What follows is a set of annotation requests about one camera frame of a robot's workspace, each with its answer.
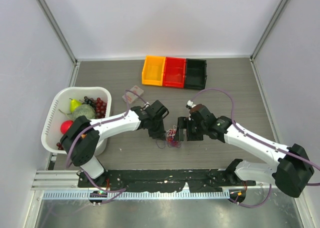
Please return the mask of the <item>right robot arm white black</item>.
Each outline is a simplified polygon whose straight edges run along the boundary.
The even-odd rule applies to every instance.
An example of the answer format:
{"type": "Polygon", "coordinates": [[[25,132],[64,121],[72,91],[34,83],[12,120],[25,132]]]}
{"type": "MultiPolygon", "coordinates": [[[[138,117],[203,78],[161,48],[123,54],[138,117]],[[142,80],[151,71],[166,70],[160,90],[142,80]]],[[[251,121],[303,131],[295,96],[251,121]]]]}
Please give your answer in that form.
{"type": "Polygon", "coordinates": [[[176,141],[202,141],[204,136],[229,144],[256,156],[262,163],[234,159],[226,169],[226,181],[233,186],[242,181],[275,185],[284,194],[298,198],[315,173],[306,150],[263,138],[227,116],[216,117],[203,104],[189,108],[187,117],[177,119],[176,141]]]}

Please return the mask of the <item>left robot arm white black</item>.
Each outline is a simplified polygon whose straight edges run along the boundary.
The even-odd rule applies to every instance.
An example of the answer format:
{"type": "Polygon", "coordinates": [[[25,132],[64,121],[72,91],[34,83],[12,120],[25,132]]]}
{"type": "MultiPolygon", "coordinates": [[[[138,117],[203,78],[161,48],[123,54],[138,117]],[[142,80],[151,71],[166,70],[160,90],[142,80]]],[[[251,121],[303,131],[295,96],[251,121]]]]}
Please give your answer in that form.
{"type": "Polygon", "coordinates": [[[88,119],[84,115],[75,119],[60,139],[67,153],[67,163],[82,169],[84,178],[97,187],[102,187],[108,178],[108,172],[96,158],[98,143],[121,133],[148,130],[155,140],[165,140],[164,118],[169,110],[159,101],[134,106],[118,115],[102,119],[88,119]]]}

